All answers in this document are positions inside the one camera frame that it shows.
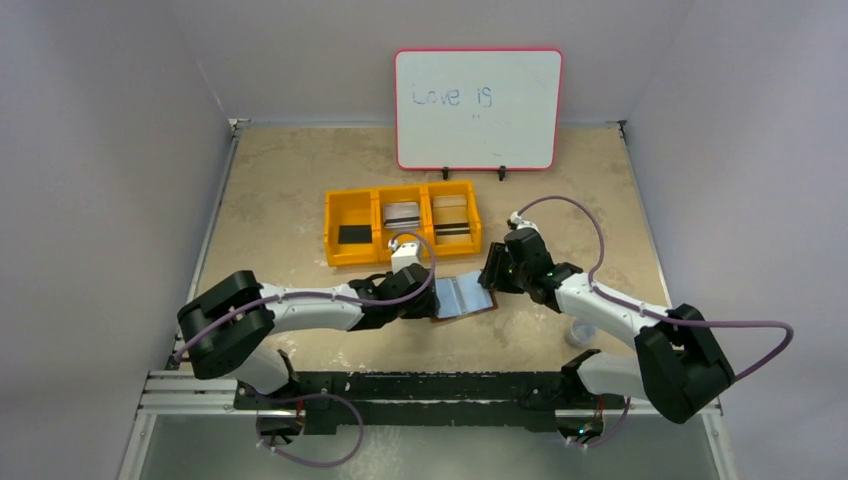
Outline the yellow three-compartment plastic bin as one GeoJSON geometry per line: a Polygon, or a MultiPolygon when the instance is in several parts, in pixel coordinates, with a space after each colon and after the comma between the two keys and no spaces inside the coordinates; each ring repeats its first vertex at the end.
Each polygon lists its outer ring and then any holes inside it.
{"type": "Polygon", "coordinates": [[[482,222],[469,181],[328,191],[324,250],[332,267],[386,263],[389,242],[414,231],[438,257],[478,254],[482,222]]]}

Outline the small clear plastic cup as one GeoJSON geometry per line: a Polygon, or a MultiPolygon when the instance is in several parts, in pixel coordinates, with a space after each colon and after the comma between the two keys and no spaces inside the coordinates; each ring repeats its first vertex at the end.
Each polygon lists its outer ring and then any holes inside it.
{"type": "Polygon", "coordinates": [[[565,342],[571,347],[587,349],[597,336],[597,328],[583,319],[575,319],[564,335],[565,342]]]}

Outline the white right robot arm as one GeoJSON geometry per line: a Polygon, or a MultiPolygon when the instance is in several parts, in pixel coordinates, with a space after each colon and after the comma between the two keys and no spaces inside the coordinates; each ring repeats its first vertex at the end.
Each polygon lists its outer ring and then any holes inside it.
{"type": "Polygon", "coordinates": [[[674,309],[639,306],[630,297],[614,301],[580,267],[554,262],[532,228],[511,231],[503,241],[491,243],[478,281],[487,290],[526,294],[633,350],[627,356],[587,349],[567,362],[561,392],[573,406],[584,407],[599,395],[618,395],[646,400],[665,419],[683,424],[735,381],[698,309],[688,304],[674,309]]]}

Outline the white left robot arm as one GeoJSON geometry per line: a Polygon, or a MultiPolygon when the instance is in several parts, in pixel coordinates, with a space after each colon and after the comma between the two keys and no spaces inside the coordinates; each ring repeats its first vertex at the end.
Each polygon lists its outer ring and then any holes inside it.
{"type": "Polygon", "coordinates": [[[201,380],[230,376],[272,408],[297,399],[298,382],[286,354],[264,341],[284,332],[377,330],[397,319],[437,313],[434,272],[413,263],[331,288],[298,289],[261,283],[237,271],[184,305],[177,323],[185,344],[175,354],[201,380]]]}

